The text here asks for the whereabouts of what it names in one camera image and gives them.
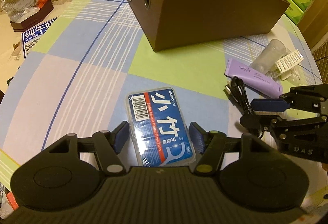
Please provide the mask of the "white hair claw clip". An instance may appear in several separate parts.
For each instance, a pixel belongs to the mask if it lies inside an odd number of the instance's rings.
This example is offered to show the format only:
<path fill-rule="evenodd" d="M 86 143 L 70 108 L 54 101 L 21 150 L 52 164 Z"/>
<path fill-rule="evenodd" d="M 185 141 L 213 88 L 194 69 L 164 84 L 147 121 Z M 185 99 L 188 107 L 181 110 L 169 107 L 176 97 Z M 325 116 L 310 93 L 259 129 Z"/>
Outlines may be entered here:
<path fill-rule="evenodd" d="M 282 81 L 290 79 L 292 81 L 300 80 L 298 65 L 304 60 L 304 57 L 298 50 L 287 51 L 286 54 L 278 59 L 270 69 L 273 78 L 280 78 Z"/>

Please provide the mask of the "purple cream tube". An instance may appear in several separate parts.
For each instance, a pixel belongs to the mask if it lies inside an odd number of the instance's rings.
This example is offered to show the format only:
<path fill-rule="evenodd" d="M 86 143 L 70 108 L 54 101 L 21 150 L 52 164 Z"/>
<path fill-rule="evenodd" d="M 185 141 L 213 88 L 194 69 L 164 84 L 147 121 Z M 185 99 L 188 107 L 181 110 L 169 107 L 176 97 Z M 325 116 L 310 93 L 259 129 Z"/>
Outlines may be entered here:
<path fill-rule="evenodd" d="M 250 88 L 274 99 L 283 94 L 281 84 L 235 59 L 228 60 L 225 75 L 229 78 L 237 77 Z"/>

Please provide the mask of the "blue dental floss box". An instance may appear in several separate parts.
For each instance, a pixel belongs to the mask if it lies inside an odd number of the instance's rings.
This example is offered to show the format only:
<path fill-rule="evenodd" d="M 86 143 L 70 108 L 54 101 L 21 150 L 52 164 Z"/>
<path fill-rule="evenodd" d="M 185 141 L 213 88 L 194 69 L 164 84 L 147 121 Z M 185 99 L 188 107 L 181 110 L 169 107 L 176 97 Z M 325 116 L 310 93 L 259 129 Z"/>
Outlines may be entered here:
<path fill-rule="evenodd" d="M 185 166 L 196 160 L 173 88 L 131 93 L 126 97 L 126 110 L 140 166 Z"/>

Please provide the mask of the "translucent plastic cup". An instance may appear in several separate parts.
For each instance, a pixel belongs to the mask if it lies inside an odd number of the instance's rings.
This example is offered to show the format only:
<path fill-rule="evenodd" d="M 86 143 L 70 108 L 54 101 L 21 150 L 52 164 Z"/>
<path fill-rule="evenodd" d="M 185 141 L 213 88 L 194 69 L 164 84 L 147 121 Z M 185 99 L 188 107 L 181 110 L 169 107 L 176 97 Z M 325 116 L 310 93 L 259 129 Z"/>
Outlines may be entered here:
<path fill-rule="evenodd" d="M 259 56 L 256 57 L 250 67 L 262 74 L 267 74 L 285 52 L 286 47 L 284 44 L 277 39 L 272 39 Z"/>

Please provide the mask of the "quilted chair cushion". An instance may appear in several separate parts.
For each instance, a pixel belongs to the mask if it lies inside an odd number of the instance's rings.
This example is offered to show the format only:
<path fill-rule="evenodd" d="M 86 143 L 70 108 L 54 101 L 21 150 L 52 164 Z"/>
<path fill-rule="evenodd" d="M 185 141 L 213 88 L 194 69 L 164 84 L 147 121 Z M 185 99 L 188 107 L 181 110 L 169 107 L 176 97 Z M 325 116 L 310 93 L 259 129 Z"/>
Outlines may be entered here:
<path fill-rule="evenodd" d="M 313 53 L 316 65 L 322 73 L 327 70 L 327 56 L 327 42 L 325 42 Z"/>

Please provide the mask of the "checked tablecloth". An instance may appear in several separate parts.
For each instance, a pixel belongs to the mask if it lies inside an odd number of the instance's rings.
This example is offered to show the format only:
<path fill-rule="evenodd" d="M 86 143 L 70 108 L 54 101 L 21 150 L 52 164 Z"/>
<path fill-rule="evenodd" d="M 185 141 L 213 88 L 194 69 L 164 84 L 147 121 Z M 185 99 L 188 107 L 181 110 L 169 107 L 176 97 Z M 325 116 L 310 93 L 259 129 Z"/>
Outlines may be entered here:
<path fill-rule="evenodd" d="M 154 52 L 126 0 L 73 0 L 41 37 L 1 102 L 1 183 L 70 132 L 89 137 L 127 119 L 133 92 L 171 87 L 186 124 L 240 136 L 227 99 L 226 60 L 249 64 L 277 38 L 304 56 L 299 85 L 321 83 L 298 28 L 285 16 L 267 35 Z"/>

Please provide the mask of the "dark wooden tray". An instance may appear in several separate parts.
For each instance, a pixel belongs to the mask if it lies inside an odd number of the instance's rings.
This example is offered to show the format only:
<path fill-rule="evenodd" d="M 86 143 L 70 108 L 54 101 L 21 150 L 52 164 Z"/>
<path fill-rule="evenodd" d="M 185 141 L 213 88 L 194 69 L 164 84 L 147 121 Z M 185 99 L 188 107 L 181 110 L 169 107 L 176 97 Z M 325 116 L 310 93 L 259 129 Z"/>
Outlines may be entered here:
<path fill-rule="evenodd" d="M 36 6 L 31 10 L 31 14 L 23 21 L 10 22 L 14 32 L 24 32 L 40 23 L 53 10 L 53 4 L 51 0 L 37 0 Z"/>

